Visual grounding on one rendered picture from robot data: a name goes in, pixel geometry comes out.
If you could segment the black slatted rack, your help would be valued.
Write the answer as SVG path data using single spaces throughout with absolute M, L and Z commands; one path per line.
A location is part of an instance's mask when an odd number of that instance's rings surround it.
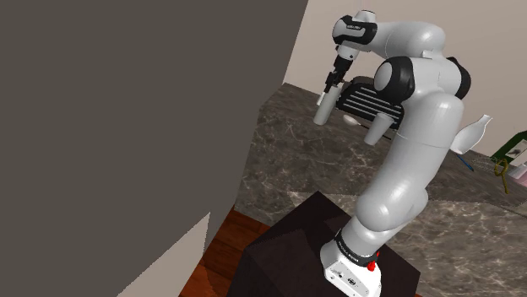
M 390 126 L 394 130 L 399 128 L 405 114 L 402 105 L 386 101 L 374 89 L 373 78 L 365 76 L 357 76 L 349 82 L 344 82 L 335 107 L 371 122 L 378 113 L 386 114 L 394 120 Z

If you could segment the white cylindrical cup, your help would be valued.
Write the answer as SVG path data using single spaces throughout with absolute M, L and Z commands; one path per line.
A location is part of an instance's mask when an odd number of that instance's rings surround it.
M 375 145 L 393 123 L 394 119 L 391 116 L 385 113 L 377 113 L 371 126 L 368 128 L 364 142 L 368 145 Z
M 315 124 L 322 126 L 326 123 L 332 110 L 335 108 L 341 90 L 342 88 L 340 86 L 331 86 L 329 91 L 322 92 L 317 101 L 317 112 L 312 120 Z

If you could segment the white vase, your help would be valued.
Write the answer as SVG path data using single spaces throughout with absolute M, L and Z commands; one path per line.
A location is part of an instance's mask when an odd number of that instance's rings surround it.
M 455 136 L 450 150 L 456 154 L 465 154 L 474 148 L 483 138 L 487 124 L 492 120 L 489 115 L 483 115 L 477 121 L 463 127 Z

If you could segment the blue pen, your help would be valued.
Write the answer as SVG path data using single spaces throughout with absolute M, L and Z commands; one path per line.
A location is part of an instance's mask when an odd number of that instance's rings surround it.
M 454 153 L 454 155 L 472 172 L 475 172 L 474 168 L 466 161 L 464 160 L 459 154 Z

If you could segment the green box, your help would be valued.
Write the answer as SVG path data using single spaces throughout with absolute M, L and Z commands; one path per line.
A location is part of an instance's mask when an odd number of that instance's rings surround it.
M 512 136 L 499 150 L 491 157 L 491 161 L 497 163 L 506 160 L 509 164 L 517 159 L 527 150 L 527 130 L 518 132 Z

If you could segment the dark robot stand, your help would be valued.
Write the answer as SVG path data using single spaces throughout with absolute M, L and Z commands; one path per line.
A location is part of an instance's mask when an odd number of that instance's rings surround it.
M 226 297 L 359 297 L 331 284 L 320 260 L 323 244 L 349 220 L 313 193 L 243 250 Z

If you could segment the pink flat box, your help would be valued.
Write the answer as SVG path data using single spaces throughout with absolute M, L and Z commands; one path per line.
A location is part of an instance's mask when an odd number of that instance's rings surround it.
M 513 182 L 527 188 L 527 161 L 508 173 Z

